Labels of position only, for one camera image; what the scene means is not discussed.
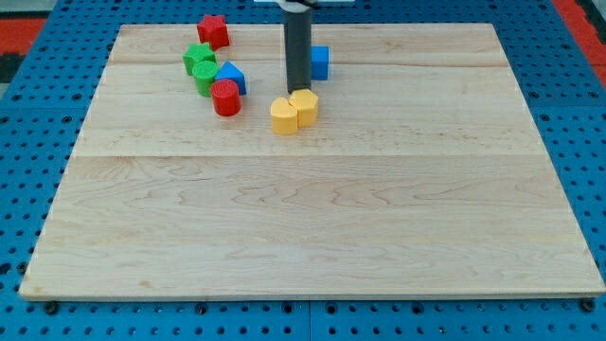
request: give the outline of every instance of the blue block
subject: blue block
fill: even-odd
[[[330,50],[328,46],[312,46],[312,80],[329,79]]]
[[[240,95],[246,95],[246,81],[244,74],[231,62],[225,62],[219,70],[215,80],[232,80],[238,84]]]

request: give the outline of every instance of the plastic shape block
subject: plastic shape block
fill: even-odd
[[[210,61],[202,61],[193,67],[193,78],[196,80],[198,94],[204,97],[210,97],[210,85],[215,81],[215,76],[219,73],[219,66]]]
[[[230,61],[227,61],[219,70],[218,80],[232,80],[238,85],[240,95],[246,95],[246,79],[244,74]]]
[[[288,100],[274,100],[271,108],[272,130],[278,135],[293,135],[298,130],[297,111]]]
[[[312,46],[312,80],[329,79],[330,49],[328,46]]]
[[[289,103],[298,112],[299,128],[311,127],[318,117],[318,96],[310,89],[295,90]]]
[[[229,46],[229,34],[224,16],[205,15],[197,28],[200,43],[210,43],[213,51],[223,46]]]
[[[215,81],[210,86],[215,112],[223,117],[230,117],[241,109],[238,85],[232,80]]]
[[[193,67],[201,61],[217,61],[215,52],[210,49],[210,44],[190,44],[187,52],[183,54],[183,63],[189,76],[192,75]]]

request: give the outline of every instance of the wooden board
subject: wooden board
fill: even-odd
[[[273,135],[280,26],[230,26],[218,117],[194,26],[125,26],[21,294],[33,300],[597,296],[604,284],[490,25],[315,26],[317,124]]]

